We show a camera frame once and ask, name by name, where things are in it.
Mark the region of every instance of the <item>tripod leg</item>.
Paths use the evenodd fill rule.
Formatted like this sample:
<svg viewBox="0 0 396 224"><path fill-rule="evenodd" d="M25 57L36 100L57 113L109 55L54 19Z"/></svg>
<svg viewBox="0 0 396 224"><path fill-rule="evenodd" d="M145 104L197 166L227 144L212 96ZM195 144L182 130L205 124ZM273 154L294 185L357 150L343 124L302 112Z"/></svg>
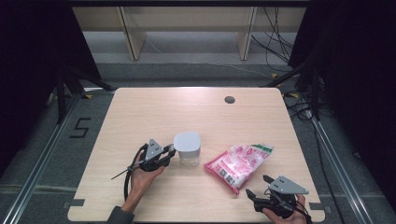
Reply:
<svg viewBox="0 0 396 224"><path fill-rule="evenodd" d="M94 77L90 77L87 74L85 74L84 72L82 72L81 70L75 68L75 67L69 67L70 71L72 71L74 74L76 74L78 77L82 77L88 81L90 81L91 83L95 84L98 87L102 87L104 90L106 91L115 91L117 88L114 88L110 85L107 85L105 82L96 79Z"/></svg>
<svg viewBox="0 0 396 224"><path fill-rule="evenodd" d="M78 76L69 69L67 69L67 75L64 76L64 84L73 94L84 92L84 88L79 83Z"/></svg>
<svg viewBox="0 0 396 224"><path fill-rule="evenodd" d="M287 74L278 78L277 80L274 80L274 81L268 83L266 86L261 86L261 87L275 87L275 86L279 85L280 83L288 80L289 78L294 77L295 75L299 74L304 68L305 68L305 63L302 63L302 64L298 65L296 68L294 68L293 70L289 71Z"/></svg>

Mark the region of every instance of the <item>forearm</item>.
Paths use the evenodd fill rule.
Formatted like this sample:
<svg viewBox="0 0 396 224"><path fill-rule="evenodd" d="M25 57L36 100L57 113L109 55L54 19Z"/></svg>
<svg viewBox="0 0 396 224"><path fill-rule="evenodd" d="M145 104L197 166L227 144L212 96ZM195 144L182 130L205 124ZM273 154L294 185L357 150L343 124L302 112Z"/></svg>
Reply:
<svg viewBox="0 0 396 224"><path fill-rule="evenodd" d="M143 198L143 195L144 191L142 189L132 188L121 210L132 214Z"/></svg>

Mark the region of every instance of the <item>wooden table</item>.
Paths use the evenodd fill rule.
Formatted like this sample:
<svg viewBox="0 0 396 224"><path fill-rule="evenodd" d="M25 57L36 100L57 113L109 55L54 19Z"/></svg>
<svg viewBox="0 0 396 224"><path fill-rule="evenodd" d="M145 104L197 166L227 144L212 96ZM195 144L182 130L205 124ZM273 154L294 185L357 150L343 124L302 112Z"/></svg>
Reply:
<svg viewBox="0 0 396 224"><path fill-rule="evenodd" d="M232 96L233 104L225 97ZM123 203L124 170L136 151L150 138L161 146L173 142L177 133L201 135L201 163L196 167L171 160L135 210L135 221L143 222L264 222L254 211L245 188L262 197L268 184L262 175L291 179L310 193L306 204L320 203L297 136L281 94L275 88L128 88L118 89L75 200L72 221L106 221L115 205ZM265 143L273 154L235 195L223 182L205 170L204 164L235 144ZM307 210L314 222L323 211Z"/></svg>

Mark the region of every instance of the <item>aluminum rail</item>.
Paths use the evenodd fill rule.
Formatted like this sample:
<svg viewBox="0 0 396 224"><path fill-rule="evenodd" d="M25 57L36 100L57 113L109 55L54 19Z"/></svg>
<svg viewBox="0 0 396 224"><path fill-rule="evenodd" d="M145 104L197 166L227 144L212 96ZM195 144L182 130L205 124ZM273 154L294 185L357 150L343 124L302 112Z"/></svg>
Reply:
<svg viewBox="0 0 396 224"><path fill-rule="evenodd" d="M67 112L64 116L64 119L61 123L55 126L54 131L52 132L51 137L49 138L48 143L44 147L43 152L41 153L40 157L38 158L35 167L33 168L32 172L29 174L26 182L21 188L17 198L15 199L14 203L8 208L7 214L3 219L2 223L4 224L16 224L21 218L21 215L29 203L30 198L32 197L33 192L35 191L35 186L38 183L38 180L42 176L50 158L57 147L59 140L61 139L62 133L64 132L65 126L69 121L70 115L75 108L78 99L81 97L80 94L75 94L72 96L68 107Z"/></svg>
<svg viewBox="0 0 396 224"><path fill-rule="evenodd" d="M329 159L330 165L332 166L332 169L338 181L340 182L341 188L343 189L357 220L360 224L374 223L367 211L364 201L361 199L361 196L353 185L349 175L347 174L347 170L345 169L343 163L341 163L320 121L318 121L315 117L312 118L312 121L315 128L318 130L318 137L324 146L324 152Z"/></svg>

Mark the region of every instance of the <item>white cup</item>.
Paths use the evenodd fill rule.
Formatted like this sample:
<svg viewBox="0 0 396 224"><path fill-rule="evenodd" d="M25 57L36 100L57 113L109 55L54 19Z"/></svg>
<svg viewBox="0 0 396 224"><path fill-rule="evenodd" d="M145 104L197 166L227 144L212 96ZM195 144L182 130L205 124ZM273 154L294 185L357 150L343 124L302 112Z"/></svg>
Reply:
<svg viewBox="0 0 396 224"><path fill-rule="evenodd" d="M196 166L200 162L201 137L195 132L178 133L174 138L174 147L178 151L180 163Z"/></svg>

